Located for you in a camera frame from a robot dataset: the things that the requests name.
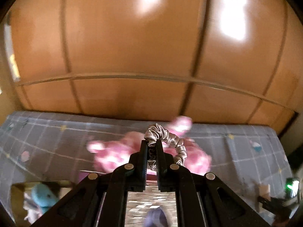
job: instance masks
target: beige wall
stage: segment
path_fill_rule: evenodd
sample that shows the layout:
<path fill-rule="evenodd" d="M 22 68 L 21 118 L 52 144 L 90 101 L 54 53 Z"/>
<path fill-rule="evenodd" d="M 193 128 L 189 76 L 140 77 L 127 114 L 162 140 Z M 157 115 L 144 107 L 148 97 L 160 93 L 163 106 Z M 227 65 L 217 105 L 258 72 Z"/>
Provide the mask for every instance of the beige wall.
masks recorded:
<path fill-rule="evenodd" d="M 17 0 L 29 110 L 269 125 L 303 110 L 303 27 L 285 0 Z"/>
<path fill-rule="evenodd" d="M 8 62 L 5 55 L 3 40 L 3 23 L 0 24 L 0 125 L 5 121 L 7 115 L 13 111 L 22 110 L 21 103 L 16 94 L 10 77 Z"/>

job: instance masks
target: round metal rivet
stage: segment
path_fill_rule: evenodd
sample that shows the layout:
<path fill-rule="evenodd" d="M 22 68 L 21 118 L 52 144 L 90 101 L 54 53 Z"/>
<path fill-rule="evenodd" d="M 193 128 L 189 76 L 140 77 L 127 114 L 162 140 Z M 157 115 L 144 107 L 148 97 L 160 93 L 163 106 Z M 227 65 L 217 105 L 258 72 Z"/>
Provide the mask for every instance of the round metal rivet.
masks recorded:
<path fill-rule="evenodd" d="M 214 180 L 216 176 L 213 173 L 207 173 L 205 176 L 208 180 Z"/>
<path fill-rule="evenodd" d="M 128 163 L 128 164 L 126 164 L 126 165 L 124 166 L 124 168 L 125 168 L 126 170 L 131 170 L 131 169 L 134 168 L 134 165 L 131 164 L 131 163 Z"/>
<path fill-rule="evenodd" d="M 97 173 L 90 173 L 90 174 L 88 175 L 88 178 L 89 178 L 90 180 L 95 180 L 97 177 L 98 177 L 98 174 L 97 174 Z"/>
<path fill-rule="evenodd" d="M 171 164 L 170 165 L 170 169 L 172 169 L 172 170 L 178 170 L 179 169 L 179 165 L 177 165 L 177 164 Z"/>

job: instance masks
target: pink fluffy toy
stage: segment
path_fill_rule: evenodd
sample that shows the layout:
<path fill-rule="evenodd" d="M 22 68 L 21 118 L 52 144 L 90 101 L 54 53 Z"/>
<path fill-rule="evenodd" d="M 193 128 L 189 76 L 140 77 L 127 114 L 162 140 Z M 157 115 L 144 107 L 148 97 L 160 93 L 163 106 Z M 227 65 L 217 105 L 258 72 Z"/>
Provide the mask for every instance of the pink fluffy toy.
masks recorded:
<path fill-rule="evenodd" d="M 186 116 L 176 117 L 166 127 L 170 133 L 179 137 L 191 129 L 192 120 Z M 119 141 L 89 141 L 86 145 L 87 150 L 95 153 L 94 167 L 97 171 L 111 173 L 117 167 L 128 163 L 132 153 L 140 150 L 141 141 L 144 140 L 144 134 L 140 132 L 127 132 Z M 169 147 L 164 142 L 163 150 L 173 156 L 176 155 L 175 149 Z M 184 139 L 184 146 L 187 152 L 187 159 L 184 166 L 195 174 L 204 175 L 210 169 L 211 157 L 206 154 L 199 146 L 190 138 Z M 155 175 L 156 172 L 148 169 L 148 174 Z"/>

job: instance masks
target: wooden panel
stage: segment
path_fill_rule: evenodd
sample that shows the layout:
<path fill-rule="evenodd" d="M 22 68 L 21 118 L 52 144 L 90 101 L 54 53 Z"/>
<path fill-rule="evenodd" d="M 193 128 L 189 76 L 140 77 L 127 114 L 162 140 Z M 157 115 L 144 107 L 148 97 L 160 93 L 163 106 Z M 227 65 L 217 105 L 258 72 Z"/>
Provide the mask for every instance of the wooden panel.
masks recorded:
<path fill-rule="evenodd" d="M 277 135 L 281 133 L 290 119 L 293 117 L 294 111 L 284 108 L 282 114 L 277 118 L 277 120 L 271 125 L 271 127 L 276 131 Z"/>
<path fill-rule="evenodd" d="M 21 80 L 65 74 L 60 0 L 17 0 L 11 11 L 12 41 Z"/>
<path fill-rule="evenodd" d="M 22 103 L 22 106 L 27 110 L 31 110 L 31 106 L 28 103 L 22 88 L 23 88 L 22 86 L 16 86 L 16 92 L 18 94 L 18 97 Z"/>
<path fill-rule="evenodd" d="M 24 86 L 34 110 L 79 113 L 69 80 Z"/>
<path fill-rule="evenodd" d="M 198 77 L 263 94 L 277 62 L 284 0 L 211 0 Z"/>
<path fill-rule="evenodd" d="M 249 123 L 271 126 L 275 122 L 277 117 L 279 117 L 282 110 L 282 106 L 262 101 L 257 111 L 250 119 Z"/>
<path fill-rule="evenodd" d="M 204 0 L 67 0 L 72 72 L 189 76 Z"/>
<path fill-rule="evenodd" d="M 85 114 L 159 121 L 178 115 L 186 86 L 145 79 L 83 79 L 74 83 Z"/>
<path fill-rule="evenodd" d="M 194 122 L 245 123 L 258 98 L 195 85 L 185 115 Z"/>
<path fill-rule="evenodd" d="M 303 75 L 303 26 L 289 5 L 287 10 L 285 45 L 277 73 L 266 96 L 281 104 L 289 103 L 291 108 L 296 108 L 298 100 L 303 98 L 303 81 L 299 81 Z"/>

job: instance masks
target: teal stuffed toy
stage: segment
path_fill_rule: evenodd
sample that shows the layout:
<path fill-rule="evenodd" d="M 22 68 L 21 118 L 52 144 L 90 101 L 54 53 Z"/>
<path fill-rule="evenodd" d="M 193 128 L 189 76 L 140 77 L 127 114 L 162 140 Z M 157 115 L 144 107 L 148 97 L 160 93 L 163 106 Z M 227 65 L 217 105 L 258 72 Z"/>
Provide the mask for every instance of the teal stuffed toy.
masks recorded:
<path fill-rule="evenodd" d="M 58 202 L 58 198 L 43 183 L 38 183 L 31 189 L 31 197 L 40 206 L 43 214 Z"/>

